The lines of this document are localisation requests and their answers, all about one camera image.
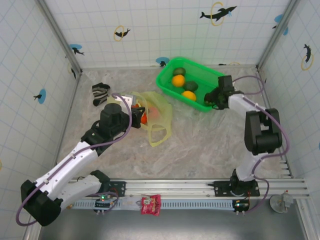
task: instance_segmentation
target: dark green fruit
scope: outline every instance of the dark green fruit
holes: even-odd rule
[[[198,84],[195,81],[187,81],[183,85],[184,90],[194,92],[198,89]]]
[[[173,71],[173,76],[176,76],[176,75],[185,76],[186,75],[186,70],[183,67],[178,67]]]

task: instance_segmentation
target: clear plastic bag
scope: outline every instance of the clear plastic bag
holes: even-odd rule
[[[145,107],[147,123],[141,124],[141,128],[148,131],[149,143],[152,147],[156,147],[172,134],[172,105],[162,95],[154,91],[132,92],[132,94],[136,96],[137,103]],[[153,132],[157,131],[165,131],[164,137],[158,141],[153,138]]]

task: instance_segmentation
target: orange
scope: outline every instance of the orange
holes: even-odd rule
[[[183,75],[176,75],[172,78],[172,84],[175,87],[182,87],[185,84],[185,77]]]
[[[181,93],[181,95],[184,96],[187,99],[192,100],[192,101],[196,101],[197,100],[196,95],[192,91],[184,91],[183,93]]]

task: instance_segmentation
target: grid tile wall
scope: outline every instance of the grid tile wall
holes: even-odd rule
[[[289,0],[222,0],[235,7],[223,24],[216,0],[47,0],[69,44],[82,46],[84,68],[155,66],[183,56],[203,64],[257,64]],[[130,31],[114,40],[118,26]]]
[[[301,1],[288,28],[264,68],[266,91],[289,133],[287,157],[293,175],[306,179],[319,219],[320,1]],[[311,48],[308,63],[305,44]]]
[[[76,81],[34,0],[0,3],[0,239],[21,239],[20,186],[55,161]],[[43,104],[34,100],[46,90]],[[20,218],[28,220],[24,211]]]

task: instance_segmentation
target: sock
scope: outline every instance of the sock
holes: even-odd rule
[[[103,84],[102,82],[92,86],[92,92],[94,96],[93,105],[96,107],[100,104],[104,103],[107,100],[108,91],[110,86],[107,84]]]

